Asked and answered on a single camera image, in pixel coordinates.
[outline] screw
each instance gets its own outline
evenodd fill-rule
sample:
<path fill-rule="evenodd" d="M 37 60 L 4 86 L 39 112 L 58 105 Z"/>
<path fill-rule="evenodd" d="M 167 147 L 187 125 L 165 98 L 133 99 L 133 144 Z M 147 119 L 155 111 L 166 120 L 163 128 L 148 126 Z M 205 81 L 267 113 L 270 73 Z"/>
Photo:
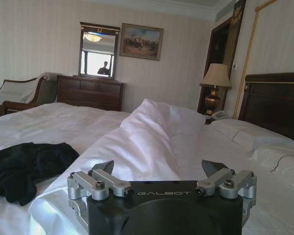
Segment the screw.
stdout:
<path fill-rule="evenodd" d="M 89 171 L 87 172 L 87 174 L 88 174 L 89 176 L 92 177 L 92 175 L 93 175 L 93 170 L 89 170 Z"/>
<path fill-rule="evenodd" d="M 198 187 L 195 189 L 195 194 L 199 197 L 204 197 L 206 195 L 206 190 L 203 187 Z"/>
<path fill-rule="evenodd" d="M 95 185 L 96 189 L 103 189 L 104 188 L 104 181 L 97 181 L 96 185 Z"/>
<path fill-rule="evenodd" d="M 227 186 L 228 188 L 233 188 L 234 187 L 234 182 L 233 180 L 225 180 L 224 185 Z"/>
<path fill-rule="evenodd" d="M 126 188 L 124 190 L 124 197 L 131 197 L 134 195 L 134 190 L 131 188 Z"/>

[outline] headboard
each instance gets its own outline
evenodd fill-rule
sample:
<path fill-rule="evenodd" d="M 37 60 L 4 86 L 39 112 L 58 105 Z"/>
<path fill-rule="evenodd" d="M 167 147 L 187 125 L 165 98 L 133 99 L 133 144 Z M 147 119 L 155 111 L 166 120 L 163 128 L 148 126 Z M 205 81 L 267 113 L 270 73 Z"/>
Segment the headboard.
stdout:
<path fill-rule="evenodd" d="M 247 75 L 245 82 L 239 120 L 294 140 L 294 72 Z"/>

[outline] mirror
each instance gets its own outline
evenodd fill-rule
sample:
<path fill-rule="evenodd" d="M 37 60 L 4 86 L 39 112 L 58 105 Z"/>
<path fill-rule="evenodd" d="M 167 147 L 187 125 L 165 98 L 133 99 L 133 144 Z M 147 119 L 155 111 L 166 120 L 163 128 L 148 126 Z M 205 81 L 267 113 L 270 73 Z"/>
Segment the mirror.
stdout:
<path fill-rule="evenodd" d="M 81 22 L 78 75 L 114 79 L 119 27 Z"/>

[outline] painting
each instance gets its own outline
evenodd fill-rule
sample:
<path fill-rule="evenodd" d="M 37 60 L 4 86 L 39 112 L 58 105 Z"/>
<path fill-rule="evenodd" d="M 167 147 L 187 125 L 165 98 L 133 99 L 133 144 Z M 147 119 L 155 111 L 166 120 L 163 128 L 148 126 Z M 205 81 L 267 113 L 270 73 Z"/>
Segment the painting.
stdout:
<path fill-rule="evenodd" d="M 160 60 L 163 29 L 122 24 L 120 56 Z"/>

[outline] lamp base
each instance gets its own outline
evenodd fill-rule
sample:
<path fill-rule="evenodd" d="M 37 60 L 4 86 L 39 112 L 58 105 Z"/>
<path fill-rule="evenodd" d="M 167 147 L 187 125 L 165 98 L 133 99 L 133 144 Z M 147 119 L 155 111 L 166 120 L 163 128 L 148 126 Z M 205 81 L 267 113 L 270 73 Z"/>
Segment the lamp base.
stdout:
<path fill-rule="evenodd" d="M 211 94 L 205 98 L 205 104 L 206 104 L 206 114 L 212 115 L 214 114 L 215 110 L 220 104 L 220 98 L 218 97 L 218 89 L 213 88 L 211 90 Z"/>

